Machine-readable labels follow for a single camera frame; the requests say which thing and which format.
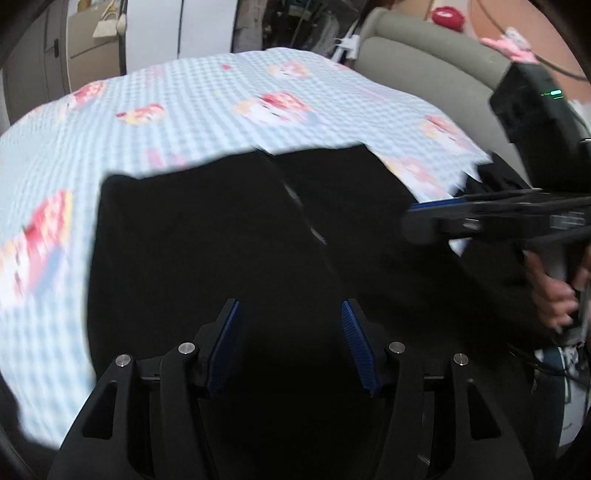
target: blue gripper pad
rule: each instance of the blue gripper pad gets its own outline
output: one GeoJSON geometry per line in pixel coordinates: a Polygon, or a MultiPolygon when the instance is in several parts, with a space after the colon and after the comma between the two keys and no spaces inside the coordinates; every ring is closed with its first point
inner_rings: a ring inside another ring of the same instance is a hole
{"type": "Polygon", "coordinates": [[[240,303],[234,302],[209,358],[207,390],[210,394],[214,394],[222,388],[228,379],[232,358],[236,353],[238,339],[242,331],[243,315],[241,313],[240,303]]]}
{"type": "Polygon", "coordinates": [[[341,307],[341,323],[361,385],[373,396],[382,390],[376,374],[375,356],[348,301],[344,301],[341,307]]]}

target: white handbag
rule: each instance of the white handbag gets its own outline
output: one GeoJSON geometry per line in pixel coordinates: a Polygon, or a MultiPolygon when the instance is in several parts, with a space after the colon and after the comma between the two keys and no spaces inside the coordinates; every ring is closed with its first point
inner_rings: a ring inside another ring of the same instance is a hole
{"type": "Polygon", "coordinates": [[[117,12],[109,12],[111,6],[115,3],[113,0],[109,6],[105,9],[102,17],[100,18],[99,22],[96,24],[96,28],[94,33],[92,34],[92,38],[115,38],[117,37],[117,23],[119,18],[117,16],[117,12]],[[108,19],[111,15],[114,15],[115,18],[108,19]]]}

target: gray sofa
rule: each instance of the gray sofa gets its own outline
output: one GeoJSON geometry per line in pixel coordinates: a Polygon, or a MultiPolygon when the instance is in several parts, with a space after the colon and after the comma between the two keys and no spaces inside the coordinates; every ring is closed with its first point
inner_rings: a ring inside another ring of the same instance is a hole
{"type": "Polygon", "coordinates": [[[369,14],[359,35],[357,72],[436,105],[484,151],[496,152],[528,180],[488,105],[509,67],[507,58],[466,35],[385,8],[369,14]]]}

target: black device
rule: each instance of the black device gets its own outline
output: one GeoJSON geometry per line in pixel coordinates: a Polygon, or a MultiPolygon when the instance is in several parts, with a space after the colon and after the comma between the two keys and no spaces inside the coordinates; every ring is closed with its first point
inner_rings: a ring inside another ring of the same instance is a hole
{"type": "MultiPolygon", "coordinates": [[[[591,241],[591,140],[581,134],[564,92],[542,65],[512,63],[490,99],[536,187],[413,205],[403,235],[427,245],[459,238],[510,241],[538,253],[550,277],[571,283],[591,241]]],[[[583,342],[589,288],[558,335],[583,342]]]]}
{"type": "MultiPolygon", "coordinates": [[[[551,97],[541,103],[534,101],[537,85],[547,88],[550,83],[541,80],[544,72],[513,65],[499,86],[504,93],[495,92],[491,99],[510,139],[527,158],[530,178],[544,190],[416,205],[403,224],[410,241],[513,239],[523,248],[556,254],[553,265],[564,267],[564,275],[565,259],[573,265],[580,261],[580,249],[591,238],[587,145],[571,133],[572,118],[559,106],[563,99],[551,94],[540,95],[551,97]],[[514,108],[525,108],[526,99],[529,109],[514,108]],[[542,149],[534,141],[536,131],[544,132],[550,147],[542,149]],[[570,181],[578,168],[581,176],[570,181]]],[[[230,299],[192,342],[156,358],[122,354],[114,359],[66,436],[49,480],[217,479],[200,405],[223,388],[245,321],[239,302],[230,299]]],[[[360,384],[372,400],[386,405],[368,478],[532,479],[515,433],[466,355],[458,352],[436,365],[427,362],[392,342],[354,299],[342,305],[342,328],[360,384]]],[[[573,328],[569,341],[583,328],[584,322],[573,328]]]]}
{"type": "MultiPolygon", "coordinates": [[[[151,359],[114,359],[48,480],[218,479],[200,405],[223,387],[244,323],[240,304],[229,299],[192,342],[151,359]]],[[[466,355],[426,364],[390,342],[354,299],[342,304],[342,328],[361,384],[372,401],[385,399],[367,478],[532,479],[515,433],[466,355]]]]}

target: red object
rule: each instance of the red object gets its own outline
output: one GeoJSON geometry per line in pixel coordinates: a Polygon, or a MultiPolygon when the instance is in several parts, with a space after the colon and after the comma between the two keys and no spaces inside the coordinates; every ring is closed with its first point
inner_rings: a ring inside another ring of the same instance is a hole
{"type": "Polygon", "coordinates": [[[433,23],[440,27],[449,28],[456,32],[464,30],[464,24],[466,23],[466,17],[462,15],[457,8],[454,7],[439,7],[433,10],[431,13],[433,23]]]}

